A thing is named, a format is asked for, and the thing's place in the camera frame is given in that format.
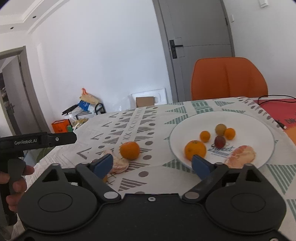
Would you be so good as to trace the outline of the person's left hand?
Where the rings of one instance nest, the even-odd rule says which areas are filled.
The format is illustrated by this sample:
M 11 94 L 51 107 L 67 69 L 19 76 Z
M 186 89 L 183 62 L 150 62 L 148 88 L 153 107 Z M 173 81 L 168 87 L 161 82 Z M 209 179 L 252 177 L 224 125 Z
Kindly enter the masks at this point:
M 34 167 L 27 165 L 23 171 L 23 175 L 31 175 L 35 172 Z M 10 176 L 7 173 L 1 172 L 1 184 L 7 184 L 10 180 Z M 6 197 L 6 202 L 8 204 L 9 209 L 12 212 L 18 212 L 18 203 L 27 190 L 27 182 L 21 177 L 18 181 L 13 183 L 13 189 L 15 194 L 8 195 Z

